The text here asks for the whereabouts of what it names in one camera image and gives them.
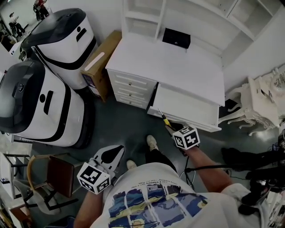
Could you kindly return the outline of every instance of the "sneaker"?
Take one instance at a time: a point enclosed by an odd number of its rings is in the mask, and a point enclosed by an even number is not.
[[[147,144],[150,147],[150,151],[153,151],[154,149],[159,150],[155,138],[150,134],[147,136]]]
[[[134,169],[137,167],[136,163],[134,163],[133,160],[127,160],[126,166],[127,166],[128,170]]]

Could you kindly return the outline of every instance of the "wooden chair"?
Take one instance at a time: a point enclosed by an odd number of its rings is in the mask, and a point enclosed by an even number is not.
[[[79,186],[73,191],[74,169],[83,165],[84,162],[73,165],[59,158],[62,156],[71,157],[69,153],[58,155],[37,155],[31,157],[27,166],[28,182],[33,193],[36,193],[38,188],[46,185],[50,186],[53,189],[49,195],[45,196],[44,199],[44,203],[49,210],[61,208],[78,201],[78,199],[72,199],[61,204],[49,204],[50,200],[55,196],[57,192],[67,198],[71,198],[72,194],[81,187]],[[44,183],[38,184],[37,186],[34,186],[32,181],[32,165],[33,162],[37,159],[48,159],[49,161],[46,181]]]

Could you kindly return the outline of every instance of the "desk drawer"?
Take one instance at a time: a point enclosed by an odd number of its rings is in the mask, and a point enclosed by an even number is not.
[[[145,102],[149,102],[152,92],[153,92],[152,90],[144,91],[144,90],[139,90],[134,87],[118,85],[117,83],[113,83],[112,87],[113,87],[113,91],[115,94],[127,96],[130,98],[138,99],[138,100],[145,101]]]
[[[159,84],[153,106],[148,114],[161,117],[158,108],[173,121],[184,121],[209,132],[221,130],[218,127],[219,105],[163,88]]]
[[[126,73],[108,70],[108,74],[112,84],[116,83],[117,85],[128,86],[130,88],[135,88],[140,91],[153,91],[156,85],[155,81]]]
[[[136,106],[142,109],[146,109],[148,105],[148,102],[143,102],[138,99],[130,98],[127,96],[122,96],[119,94],[115,94],[115,97],[118,102],[126,103],[128,105],[133,105],[133,106]]]

